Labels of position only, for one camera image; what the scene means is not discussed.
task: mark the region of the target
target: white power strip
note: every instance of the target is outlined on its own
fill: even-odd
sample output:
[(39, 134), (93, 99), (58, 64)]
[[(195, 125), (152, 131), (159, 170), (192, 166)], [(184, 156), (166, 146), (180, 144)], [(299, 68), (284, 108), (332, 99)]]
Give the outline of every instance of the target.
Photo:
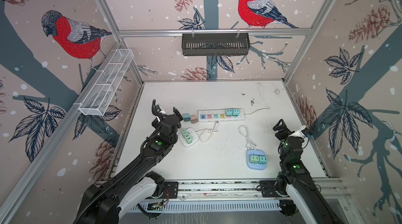
[(202, 122), (215, 122), (215, 121), (224, 122), (224, 121), (244, 120), (243, 109), (231, 109), (231, 110), (239, 110), (239, 115), (227, 116), (226, 109), (198, 111), (198, 121), (202, 123)]

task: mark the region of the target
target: bird illustration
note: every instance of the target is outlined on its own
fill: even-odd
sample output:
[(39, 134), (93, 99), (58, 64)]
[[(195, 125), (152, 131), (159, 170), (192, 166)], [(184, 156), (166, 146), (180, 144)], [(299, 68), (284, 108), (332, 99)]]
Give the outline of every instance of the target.
[(251, 26), (265, 27), (268, 24), (282, 23), (291, 28), (297, 28), (290, 24), (275, 7), (272, 0), (239, 0), (239, 15)]
[(71, 20), (54, 10), (47, 11), (43, 15), (42, 26), (45, 35), (52, 35), (70, 56), (91, 60), (91, 66), (86, 70), (87, 74), (90, 70), (96, 70), (92, 67), (92, 57), (101, 51), (100, 45), (103, 39), (112, 34), (86, 22)]

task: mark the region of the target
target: white table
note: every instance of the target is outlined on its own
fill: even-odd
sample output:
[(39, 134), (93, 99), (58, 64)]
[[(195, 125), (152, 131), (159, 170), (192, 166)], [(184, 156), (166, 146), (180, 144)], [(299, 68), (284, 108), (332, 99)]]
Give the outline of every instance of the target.
[[(151, 122), (155, 119), (151, 113), (153, 99), (156, 99), (156, 103), (168, 114), (173, 113), (173, 106), (182, 115), (184, 113), (198, 115), (198, 110), (229, 108), (244, 109), (245, 113), (251, 113), (265, 107), (258, 82), (145, 83), (116, 173), (138, 156), (141, 143), (154, 131), (151, 126)], [(269, 110), (246, 115), (244, 121), (219, 123), (218, 132), (214, 133), (207, 143), (198, 142), (186, 148), (178, 141), (172, 151), (151, 170), (167, 180), (276, 178), (281, 171), (279, 140), (275, 137), (272, 127), (280, 119), (284, 119), (290, 130), (298, 130), (301, 123), (282, 82), (269, 82), (280, 90), (280, 94), (276, 95), (273, 86), (263, 85), (263, 95), (270, 106)], [(192, 127), (195, 130), (214, 127), (214, 123), (191, 124), (182, 121), (181, 124), (182, 127)], [(249, 136), (257, 144), (257, 149), (265, 152), (268, 158), (265, 170), (251, 170), (247, 167), (246, 140), (238, 132), (238, 127), (241, 125), (247, 126)], [(207, 140), (208, 135), (207, 133), (203, 135), (203, 141)], [(304, 149), (301, 160), (313, 178), (325, 177), (310, 144)]]

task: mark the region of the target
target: white mesh basket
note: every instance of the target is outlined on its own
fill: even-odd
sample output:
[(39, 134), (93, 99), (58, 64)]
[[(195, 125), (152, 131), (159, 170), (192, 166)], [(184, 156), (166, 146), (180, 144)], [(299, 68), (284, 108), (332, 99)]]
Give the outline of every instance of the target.
[(132, 60), (131, 49), (116, 50), (78, 108), (84, 115), (104, 115)]

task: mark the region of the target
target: black basket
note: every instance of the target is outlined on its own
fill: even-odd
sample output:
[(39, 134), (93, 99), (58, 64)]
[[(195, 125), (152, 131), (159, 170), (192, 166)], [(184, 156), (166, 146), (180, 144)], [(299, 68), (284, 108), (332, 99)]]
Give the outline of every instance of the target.
[(248, 33), (183, 34), (184, 56), (245, 56), (249, 53)]

